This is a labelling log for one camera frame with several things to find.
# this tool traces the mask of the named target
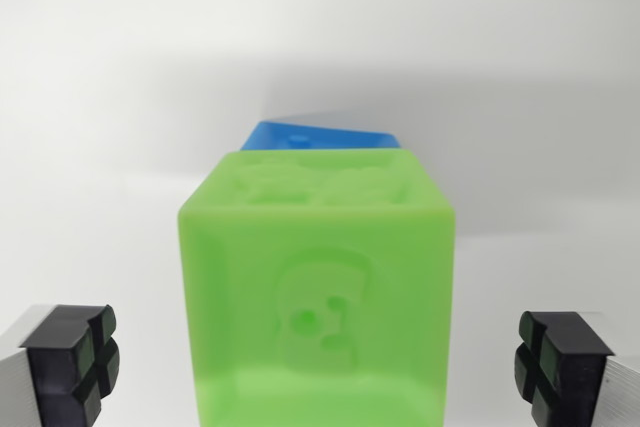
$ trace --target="black gripper pad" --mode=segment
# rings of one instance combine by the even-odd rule
[[[525,312],[515,378],[539,427],[591,427],[613,352],[576,312]]]
[[[118,377],[113,309],[59,305],[24,341],[43,427],[91,427]]]

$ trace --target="white backdrop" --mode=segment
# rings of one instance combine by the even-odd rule
[[[102,427],[197,425],[176,213],[254,124],[388,130],[457,208],[448,426],[526,309],[640,310],[638,0],[0,0],[0,329],[110,303]]]

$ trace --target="cube front face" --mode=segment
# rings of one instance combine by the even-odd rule
[[[203,427],[441,427],[453,212],[407,151],[231,154],[180,214]]]

